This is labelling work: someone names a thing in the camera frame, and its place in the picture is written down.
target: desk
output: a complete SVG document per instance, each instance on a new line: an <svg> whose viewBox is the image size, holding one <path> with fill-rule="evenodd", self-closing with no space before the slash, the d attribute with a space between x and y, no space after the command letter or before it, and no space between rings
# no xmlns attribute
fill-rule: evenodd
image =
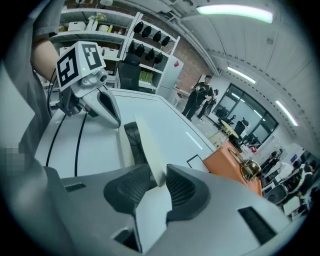
<svg viewBox="0 0 320 256"><path fill-rule="evenodd" d="M122 124L134 122L141 117L147 123L160 153L168 164L190 167L190 159L198 155L202 160L216 148L180 112L159 95L110 89L119 106ZM120 169L124 166L120 157L117 129L108 129L93 121L84 120L82 111L71 117L57 110L45 130L35 157L46 165L49 148L56 131L55 141L49 157L49 166L55 168L61 178L98 174ZM206 167L194 167L208 172Z"/></svg>
<svg viewBox="0 0 320 256"><path fill-rule="evenodd" d="M240 164L230 154L229 148L234 150L234 152L238 152L237 149L229 141L227 141L221 145L216 152L203 161L205 166L208 168L210 173L240 182L248 189L262 196L262 186L260 180L257 178L252 178L249 182L247 182L243 178Z"/></svg>
<svg viewBox="0 0 320 256"><path fill-rule="evenodd" d="M236 137L237 139L239 138L238 134L235 132L234 129L232 129L232 127L230 127L229 124L227 124L225 121L221 120L221 124L224 126L224 129L227 131L227 135L233 135L234 137Z"/></svg>

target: white storage box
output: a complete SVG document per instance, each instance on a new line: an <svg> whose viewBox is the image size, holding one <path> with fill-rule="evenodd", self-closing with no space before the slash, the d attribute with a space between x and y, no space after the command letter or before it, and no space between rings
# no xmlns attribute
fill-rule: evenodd
<svg viewBox="0 0 320 256"><path fill-rule="evenodd" d="M118 56L118 53L119 53L119 50L117 49L110 49L108 47L103 47L103 56L106 56L106 57L117 57Z"/></svg>
<svg viewBox="0 0 320 256"><path fill-rule="evenodd" d="M108 32L109 26L107 25L100 25L98 31Z"/></svg>
<svg viewBox="0 0 320 256"><path fill-rule="evenodd" d="M70 22L68 31L84 31L86 30L86 24L83 21Z"/></svg>
<svg viewBox="0 0 320 256"><path fill-rule="evenodd" d="M86 31L91 31L92 25L94 24L94 21L92 19L89 20L88 26L86 26Z"/></svg>
<svg viewBox="0 0 320 256"><path fill-rule="evenodd" d="M98 51L101 55L104 55L103 52L104 52L104 49L98 45Z"/></svg>
<svg viewBox="0 0 320 256"><path fill-rule="evenodd" d="M64 52L65 52L66 50L68 50L68 48L69 48L69 47L61 47L61 48L59 49L59 56L61 56L62 54L64 54Z"/></svg>

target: gold object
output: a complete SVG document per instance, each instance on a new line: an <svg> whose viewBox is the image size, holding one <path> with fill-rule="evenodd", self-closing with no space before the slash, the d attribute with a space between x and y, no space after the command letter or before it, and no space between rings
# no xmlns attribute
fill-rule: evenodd
<svg viewBox="0 0 320 256"><path fill-rule="evenodd" d="M261 167L256 161L251 159L243 159L232 148L228 148L230 154L240 164L240 170L242 177L249 182L251 179L255 179L257 174L261 172Z"/></svg>

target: orange table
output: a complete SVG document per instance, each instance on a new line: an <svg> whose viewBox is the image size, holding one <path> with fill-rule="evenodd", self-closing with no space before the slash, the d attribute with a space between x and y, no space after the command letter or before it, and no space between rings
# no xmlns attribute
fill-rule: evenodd
<svg viewBox="0 0 320 256"><path fill-rule="evenodd" d="M257 178L252 178L247 182L242 177L240 164L231 155L228 150L229 148L233 149L236 153L238 152L229 141L226 141L216 152L203 160L204 165L208 168L210 173L240 182L253 192L262 196L261 181Z"/></svg>

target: black helmet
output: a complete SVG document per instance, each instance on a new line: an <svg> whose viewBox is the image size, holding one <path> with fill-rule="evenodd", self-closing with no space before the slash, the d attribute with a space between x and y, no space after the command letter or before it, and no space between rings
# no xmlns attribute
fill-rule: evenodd
<svg viewBox="0 0 320 256"><path fill-rule="evenodd" d="M169 41L170 41L170 36L166 36L166 37L162 40L161 45L162 45L162 46L166 46L166 45L169 43Z"/></svg>
<svg viewBox="0 0 320 256"><path fill-rule="evenodd" d="M162 62L162 59L164 58L164 56L162 55L162 53L160 52L154 59L154 64L159 64L160 62Z"/></svg>
<svg viewBox="0 0 320 256"><path fill-rule="evenodd" d="M133 32L139 34L143 28L144 24L142 21L140 21L137 25L135 25Z"/></svg>
<svg viewBox="0 0 320 256"><path fill-rule="evenodd" d="M143 31L142 31L142 37L147 38L151 33L151 26L147 26Z"/></svg>
<svg viewBox="0 0 320 256"><path fill-rule="evenodd" d="M144 54L144 52L145 52L145 47L144 47L143 44L140 44L137 47L137 49L135 49L135 53L134 54L141 58L142 55Z"/></svg>
<svg viewBox="0 0 320 256"><path fill-rule="evenodd" d="M129 45L129 49L128 49L128 53L129 54L135 54L135 42L132 41Z"/></svg>
<svg viewBox="0 0 320 256"><path fill-rule="evenodd" d="M155 35L153 36L153 41L159 42L160 40L161 40L161 31L158 31L158 32L155 33Z"/></svg>
<svg viewBox="0 0 320 256"><path fill-rule="evenodd" d="M147 61L151 61L155 57L155 51L154 49L151 49L148 54L145 56L145 59Z"/></svg>

